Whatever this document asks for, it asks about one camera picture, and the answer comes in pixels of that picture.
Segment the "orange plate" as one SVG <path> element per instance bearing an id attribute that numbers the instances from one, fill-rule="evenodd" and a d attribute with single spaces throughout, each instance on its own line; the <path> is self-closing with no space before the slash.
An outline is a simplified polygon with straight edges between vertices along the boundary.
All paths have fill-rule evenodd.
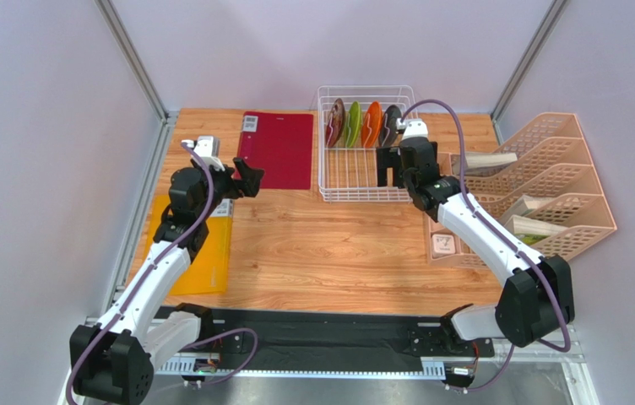
<path id="1" fill-rule="evenodd" d="M 378 101 L 373 101 L 362 119 L 361 146 L 364 149 L 370 149 L 376 145 L 382 128 L 382 120 L 382 107 Z"/>

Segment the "green plate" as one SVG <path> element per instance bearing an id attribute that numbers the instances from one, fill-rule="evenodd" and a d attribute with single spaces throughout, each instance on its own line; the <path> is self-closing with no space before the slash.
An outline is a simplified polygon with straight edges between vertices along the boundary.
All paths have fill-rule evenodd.
<path id="1" fill-rule="evenodd" d="M 354 148 L 357 140 L 361 135 L 362 126 L 362 108 L 358 101 L 353 101 L 348 111 L 348 117 L 345 121 L 344 129 L 344 145 L 346 148 Z"/>

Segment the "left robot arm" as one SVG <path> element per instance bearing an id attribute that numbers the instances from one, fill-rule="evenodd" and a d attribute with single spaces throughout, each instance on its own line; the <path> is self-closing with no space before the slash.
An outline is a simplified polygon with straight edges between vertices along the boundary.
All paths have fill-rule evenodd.
<path id="1" fill-rule="evenodd" d="M 263 170 L 242 158 L 233 162 L 233 167 L 223 167 L 196 157 L 191 166 L 173 173 L 169 203 L 142 267 L 94 325 L 79 325 L 70 337 L 67 403 L 81 396 L 140 404 L 159 368 L 182 349 L 201 344 L 204 319 L 194 312 L 177 310 L 159 326 L 151 323 L 203 247 L 210 214 L 226 199 L 257 196 Z"/>

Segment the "dark grey plate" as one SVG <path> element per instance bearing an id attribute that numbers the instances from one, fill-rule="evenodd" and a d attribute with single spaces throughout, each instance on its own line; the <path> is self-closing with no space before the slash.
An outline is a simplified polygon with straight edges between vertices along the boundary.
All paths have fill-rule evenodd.
<path id="1" fill-rule="evenodd" d="M 402 117 L 400 108 L 390 105 L 383 113 L 380 131 L 377 139 L 378 147 L 390 147 L 398 138 L 397 120 Z"/>

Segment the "red floral plate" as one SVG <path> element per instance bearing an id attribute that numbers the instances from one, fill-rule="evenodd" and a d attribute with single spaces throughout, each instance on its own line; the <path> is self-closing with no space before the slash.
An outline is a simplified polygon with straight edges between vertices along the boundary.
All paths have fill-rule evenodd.
<path id="1" fill-rule="evenodd" d="M 341 98 L 335 100 L 328 113 L 325 126 L 325 146 L 333 148 L 341 139 L 345 124 L 345 104 Z"/>

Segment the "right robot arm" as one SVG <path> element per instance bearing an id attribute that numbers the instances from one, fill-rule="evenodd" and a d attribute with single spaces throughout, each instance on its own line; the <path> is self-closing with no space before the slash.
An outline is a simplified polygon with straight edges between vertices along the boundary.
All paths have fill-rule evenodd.
<path id="1" fill-rule="evenodd" d="M 378 148 L 376 159 L 379 186 L 393 170 L 395 185 L 408 192 L 413 205 L 466 242 L 502 284 L 495 304 L 466 305 L 441 319 L 453 338 L 505 338 L 524 348 L 534 342 L 547 345 L 546 335 L 561 331 L 563 345 L 551 348 L 570 350 L 567 325 L 574 318 L 574 301 L 565 259 L 525 245 L 477 202 L 463 179 L 444 175 L 436 143 L 408 138 L 396 147 Z"/>

